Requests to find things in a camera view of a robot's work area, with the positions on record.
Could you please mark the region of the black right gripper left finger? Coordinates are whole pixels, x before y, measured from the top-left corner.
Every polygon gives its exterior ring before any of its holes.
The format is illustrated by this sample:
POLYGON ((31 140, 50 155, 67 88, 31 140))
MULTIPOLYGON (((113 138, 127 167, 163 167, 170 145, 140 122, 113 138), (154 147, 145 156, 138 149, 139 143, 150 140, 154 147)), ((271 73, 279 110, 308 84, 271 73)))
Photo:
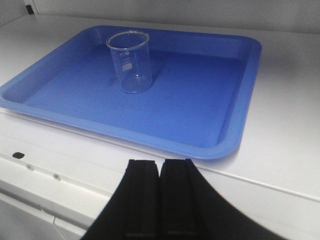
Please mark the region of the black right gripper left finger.
POLYGON ((120 184, 82 239, 157 239, 158 185, 153 160, 129 160, 120 184))

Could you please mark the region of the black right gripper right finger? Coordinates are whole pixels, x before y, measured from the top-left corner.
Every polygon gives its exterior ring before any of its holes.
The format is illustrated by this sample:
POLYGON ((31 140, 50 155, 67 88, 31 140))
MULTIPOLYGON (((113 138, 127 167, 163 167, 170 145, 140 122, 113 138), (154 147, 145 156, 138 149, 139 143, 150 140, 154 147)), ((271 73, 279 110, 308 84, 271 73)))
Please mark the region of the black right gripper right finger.
POLYGON ((166 159, 160 173, 163 240, 280 240, 224 199, 190 159, 166 159))

